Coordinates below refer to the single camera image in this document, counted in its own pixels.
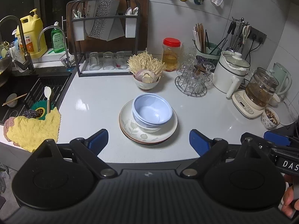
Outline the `right hand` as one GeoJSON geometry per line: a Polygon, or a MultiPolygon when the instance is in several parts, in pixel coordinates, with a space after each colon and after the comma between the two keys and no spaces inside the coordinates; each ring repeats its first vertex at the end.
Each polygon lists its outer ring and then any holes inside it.
{"type": "Polygon", "coordinates": [[[282,206],[280,210],[288,217],[292,218],[296,211],[298,211],[298,200],[294,202],[294,192],[293,192],[293,179],[291,175],[284,175],[284,181],[288,183],[288,188],[286,189],[282,197],[282,206]]]}

